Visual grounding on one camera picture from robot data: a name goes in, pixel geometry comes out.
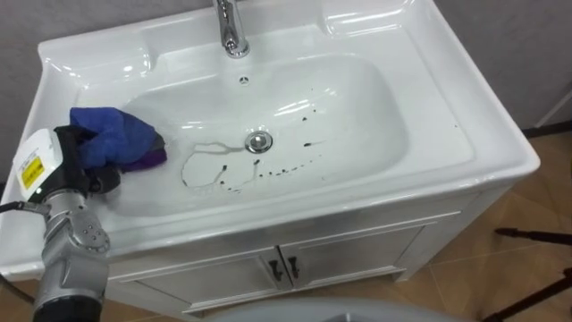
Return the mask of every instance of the cleaning cloth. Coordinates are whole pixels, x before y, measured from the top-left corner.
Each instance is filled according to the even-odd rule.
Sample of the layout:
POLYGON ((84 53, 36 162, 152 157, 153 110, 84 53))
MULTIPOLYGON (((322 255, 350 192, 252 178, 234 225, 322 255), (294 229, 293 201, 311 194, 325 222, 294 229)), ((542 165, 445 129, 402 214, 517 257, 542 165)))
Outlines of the cleaning cloth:
POLYGON ((80 146, 85 169, 117 165, 124 172, 160 165, 167 159, 164 140, 153 126, 114 107, 73 107, 70 124, 96 136, 80 146))

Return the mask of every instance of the wall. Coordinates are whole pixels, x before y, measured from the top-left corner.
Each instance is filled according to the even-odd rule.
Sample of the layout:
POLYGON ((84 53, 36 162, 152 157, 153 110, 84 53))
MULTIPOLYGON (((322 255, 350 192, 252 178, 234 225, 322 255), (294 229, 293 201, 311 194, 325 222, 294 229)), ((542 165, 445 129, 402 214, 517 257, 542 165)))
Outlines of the wall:
MULTIPOLYGON (((519 126, 534 126, 565 95, 572 81, 572 1, 436 2, 519 126)), ((0 182, 38 85, 40 41, 209 5, 211 0, 2 0, 0 182)), ((559 111, 550 122, 571 116, 559 111)))
MULTIPOLYGON (((572 84, 572 1, 435 0, 512 118, 532 128, 572 84)), ((572 119, 563 106, 547 123, 572 119)))

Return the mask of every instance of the black cable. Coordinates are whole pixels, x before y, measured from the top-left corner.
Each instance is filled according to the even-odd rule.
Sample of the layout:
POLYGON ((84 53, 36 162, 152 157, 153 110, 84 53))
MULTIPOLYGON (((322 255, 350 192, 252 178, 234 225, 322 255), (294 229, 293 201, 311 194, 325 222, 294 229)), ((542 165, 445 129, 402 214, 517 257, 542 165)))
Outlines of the black cable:
MULTIPOLYGON (((10 211, 10 210, 22 210, 26 203, 23 201, 13 201, 8 202, 7 204, 0 205, 0 213, 10 211)), ((8 281, 4 276, 0 274, 0 284, 2 284, 8 291, 14 294, 16 297, 20 298, 21 300, 29 303, 34 304, 34 298, 14 286, 10 281, 8 281)))
POLYGON ((10 291, 15 296, 19 297, 21 300, 34 305, 34 298, 26 294, 24 291, 20 290, 14 286, 10 281, 8 281, 4 276, 0 274, 0 284, 2 284, 8 291, 10 291))
POLYGON ((26 205, 26 203, 23 201, 8 202, 7 204, 0 205, 0 213, 10 210, 22 210, 24 209, 24 205, 26 205))

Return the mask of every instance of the floor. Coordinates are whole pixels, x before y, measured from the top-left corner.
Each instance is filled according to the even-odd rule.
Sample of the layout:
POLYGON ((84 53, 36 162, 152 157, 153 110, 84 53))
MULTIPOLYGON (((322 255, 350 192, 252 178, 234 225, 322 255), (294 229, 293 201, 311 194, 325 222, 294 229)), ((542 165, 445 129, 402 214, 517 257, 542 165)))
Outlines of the floor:
MULTIPOLYGON (((502 226, 572 233, 572 133, 530 140, 543 165, 476 219, 409 281, 387 276, 338 284, 292 296, 344 296, 396 301, 479 319, 561 278, 572 267, 572 249, 492 233, 502 226)), ((18 283, 34 292, 36 282, 18 283)), ((572 290, 510 321, 572 321, 572 290)), ((29 321, 29 306, 0 290, 3 321, 29 321)), ((107 301, 105 322, 174 322, 172 318, 107 301)))

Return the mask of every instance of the metal handle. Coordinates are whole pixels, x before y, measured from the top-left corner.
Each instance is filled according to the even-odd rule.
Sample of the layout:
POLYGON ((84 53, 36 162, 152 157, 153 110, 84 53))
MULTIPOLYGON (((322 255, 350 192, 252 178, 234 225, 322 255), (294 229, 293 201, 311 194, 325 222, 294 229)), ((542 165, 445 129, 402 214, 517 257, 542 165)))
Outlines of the metal handle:
POLYGON ((276 281, 280 282, 284 273, 278 270, 278 260, 271 260, 268 262, 268 265, 272 268, 272 274, 276 281))
POLYGON ((299 269, 296 267, 296 261, 298 259, 296 257, 291 257, 288 258, 288 262, 290 263, 290 267, 291 267, 291 271, 292 271, 292 275, 294 276, 294 278, 298 278, 299 276, 299 269))

